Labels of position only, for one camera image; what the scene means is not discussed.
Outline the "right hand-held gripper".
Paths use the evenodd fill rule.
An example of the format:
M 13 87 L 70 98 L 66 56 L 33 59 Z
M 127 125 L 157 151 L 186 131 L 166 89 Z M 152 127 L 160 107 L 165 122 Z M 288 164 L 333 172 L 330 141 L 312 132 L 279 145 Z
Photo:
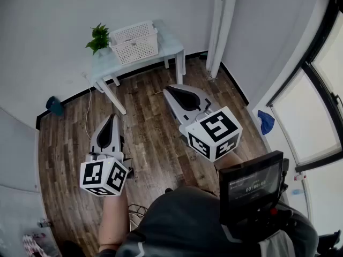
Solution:
M 196 112 L 207 109 L 211 104 L 202 89 L 188 85 L 168 85 L 163 95 L 180 124 L 186 123 Z M 185 136 L 189 147 L 214 162 L 237 147 L 242 130 L 241 124 L 225 106 L 186 126 Z

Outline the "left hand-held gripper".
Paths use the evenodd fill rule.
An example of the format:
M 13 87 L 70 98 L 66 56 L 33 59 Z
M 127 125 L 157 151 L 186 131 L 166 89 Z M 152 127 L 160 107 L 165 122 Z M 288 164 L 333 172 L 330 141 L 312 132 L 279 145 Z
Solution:
M 80 188 L 95 196 L 119 196 L 127 178 L 133 178 L 133 159 L 122 151 L 122 121 L 109 115 L 91 137 L 91 152 L 80 166 Z

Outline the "white plastic laundry basket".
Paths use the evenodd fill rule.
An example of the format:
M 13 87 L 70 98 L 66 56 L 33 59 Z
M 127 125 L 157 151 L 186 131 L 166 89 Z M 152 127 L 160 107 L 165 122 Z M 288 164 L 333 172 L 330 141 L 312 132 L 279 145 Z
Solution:
M 155 56 L 158 30 L 152 21 L 140 22 L 109 33 L 109 47 L 122 65 Z

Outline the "person's right forearm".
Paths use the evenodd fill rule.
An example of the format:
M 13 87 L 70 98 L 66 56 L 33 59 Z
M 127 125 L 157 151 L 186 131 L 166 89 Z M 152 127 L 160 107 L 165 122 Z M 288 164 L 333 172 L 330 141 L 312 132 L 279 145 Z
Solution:
M 233 151 L 229 152 L 228 154 L 224 155 L 223 157 L 219 158 L 214 162 L 214 166 L 216 170 L 221 170 L 225 168 L 230 168 L 235 165 L 242 163 L 243 160 L 235 154 Z

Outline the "person's left forearm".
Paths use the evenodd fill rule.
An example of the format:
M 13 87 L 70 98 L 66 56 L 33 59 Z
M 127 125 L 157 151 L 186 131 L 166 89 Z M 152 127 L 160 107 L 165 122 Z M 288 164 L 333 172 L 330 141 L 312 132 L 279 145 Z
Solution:
M 103 201 L 103 214 L 99 226 L 99 252 L 118 250 L 130 230 L 128 198 L 125 188 L 119 196 L 107 196 Z

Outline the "small white table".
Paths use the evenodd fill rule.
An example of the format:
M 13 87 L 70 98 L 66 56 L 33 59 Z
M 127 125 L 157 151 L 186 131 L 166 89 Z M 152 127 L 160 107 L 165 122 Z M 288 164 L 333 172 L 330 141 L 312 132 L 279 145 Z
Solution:
M 109 88 L 105 81 L 105 77 L 111 76 L 115 85 L 119 86 L 120 83 L 117 77 L 128 72 L 141 70 L 144 67 L 150 67 L 159 62 L 163 62 L 165 66 L 168 66 L 168 60 L 171 58 L 175 59 L 176 82 L 178 84 L 182 84 L 183 76 L 185 75 L 185 50 L 183 46 L 176 48 L 159 48 L 159 53 L 157 55 L 125 65 L 122 65 L 118 61 L 117 57 L 112 51 L 106 55 L 102 55 L 97 52 L 93 56 L 92 73 L 90 78 L 91 85 L 96 87 L 100 92 L 105 93 L 115 107 L 119 110 L 119 112 L 125 115 L 126 109 L 124 105 Z

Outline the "blue cloth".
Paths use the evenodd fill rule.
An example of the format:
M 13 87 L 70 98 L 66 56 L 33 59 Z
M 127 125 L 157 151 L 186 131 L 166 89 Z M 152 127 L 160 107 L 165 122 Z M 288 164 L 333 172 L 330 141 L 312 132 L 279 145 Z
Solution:
M 261 132 L 262 135 L 266 135 L 272 131 L 275 123 L 275 119 L 268 113 L 258 110 L 258 117 L 261 119 Z

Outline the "white pipe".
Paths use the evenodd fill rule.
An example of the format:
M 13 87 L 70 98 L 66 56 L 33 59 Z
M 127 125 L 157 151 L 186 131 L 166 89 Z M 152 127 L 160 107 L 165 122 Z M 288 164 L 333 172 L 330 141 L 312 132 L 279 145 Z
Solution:
M 217 77 L 219 66 L 223 57 L 223 52 L 226 47 L 232 19 L 234 15 L 236 0 L 225 0 L 223 8 L 221 27 L 219 30 L 219 37 L 214 53 L 213 63 L 211 67 L 211 77 L 214 79 Z
M 222 5 L 223 0 L 214 0 L 214 11 L 213 11 L 213 18 L 212 18 L 212 26 L 211 26 L 211 35 L 206 59 L 206 69 L 208 71 L 211 70 L 215 51 L 217 48 L 217 41 L 218 41 L 218 34 L 219 34 L 219 27 L 220 27 L 220 20 L 222 14 Z

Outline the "frosted glass partition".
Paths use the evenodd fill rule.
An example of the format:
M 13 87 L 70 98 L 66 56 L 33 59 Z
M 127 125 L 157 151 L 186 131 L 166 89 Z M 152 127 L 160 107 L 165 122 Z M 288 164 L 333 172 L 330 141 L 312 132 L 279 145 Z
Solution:
M 0 108 L 0 255 L 28 257 L 23 235 L 44 233 L 57 247 L 51 228 L 38 227 L 40 218 L 48 219 L 38 174 L 38 132 Z

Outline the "green potted plant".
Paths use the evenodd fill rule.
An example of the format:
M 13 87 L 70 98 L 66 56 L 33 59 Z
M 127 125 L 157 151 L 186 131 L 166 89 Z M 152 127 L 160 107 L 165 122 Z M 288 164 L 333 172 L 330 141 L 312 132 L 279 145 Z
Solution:
M 109 32 L 106 25 L 101 25 L 99 23 L 96 27 L 92 29 L 92 40 L 86 45 L 85 48 L 90 48 L 93 50 L 93 55 L 97 51 L 108 47 L 109 42 Z

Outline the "black field monitor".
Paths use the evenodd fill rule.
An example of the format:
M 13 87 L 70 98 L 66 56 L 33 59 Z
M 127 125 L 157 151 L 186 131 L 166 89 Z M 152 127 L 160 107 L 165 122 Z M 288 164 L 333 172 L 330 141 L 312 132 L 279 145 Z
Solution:
M 220 223 L 232 225 L 273 208 L 288 189 L 288 169 L 289 159 L 279 150 L 220 169 Z

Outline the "black round stand base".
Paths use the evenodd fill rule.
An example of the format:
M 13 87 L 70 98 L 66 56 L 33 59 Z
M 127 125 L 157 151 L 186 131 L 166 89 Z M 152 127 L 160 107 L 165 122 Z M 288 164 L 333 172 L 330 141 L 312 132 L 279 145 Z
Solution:
M 86 257 L 82 248 L 78 244 L 69 240 L 63 242 L 61 254 L 63 257 Z

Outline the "person's dark grey shirt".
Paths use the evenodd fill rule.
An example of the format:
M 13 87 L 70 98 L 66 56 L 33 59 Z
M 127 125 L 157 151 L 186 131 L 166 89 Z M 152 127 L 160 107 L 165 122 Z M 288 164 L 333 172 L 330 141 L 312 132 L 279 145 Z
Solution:
M 219 221 L 218 197 L 179 187 L 158 197 L 118 250 L 96 257 L 314 257 L 319 236 L 299 211 L 292 226 L 268 240 L 234 243 Z

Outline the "black-framed window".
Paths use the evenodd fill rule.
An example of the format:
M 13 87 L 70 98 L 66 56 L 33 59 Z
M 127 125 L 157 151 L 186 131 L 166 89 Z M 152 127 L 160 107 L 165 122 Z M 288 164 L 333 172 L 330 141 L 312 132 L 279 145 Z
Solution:
M 267 102 L 266 106 L 270 108 L 273 107 L 276 99 L 281 96 L 286 90 L 286 87 L 290 85 L 290 82 L 294 80 L 296 72 L 299 69 L 304 70 L 320 98 L 323 100 L 324 107 L 327 109 L 329 116 L 333 121 L 334 130 L 338 132 L 339 142 L 341 146 L 343 146 L 343 112 L 339 111 L 339 101 L 341 99 L 339 95 L 335 95 L 333 91 L 329 90 L 328 85 L 325 84 L 324 79 L 319 76 L 318 71 L 315 70 L 312 64 L 321 48 L 324 47 L 324 43 L 328 40 L 329 33 L 333 30 L 334 22 L 340 12 L 343 13 L 343 0 L 329 0 L 322 22 L 309 45 L 309 48 L 306 50 L 290 76 Z

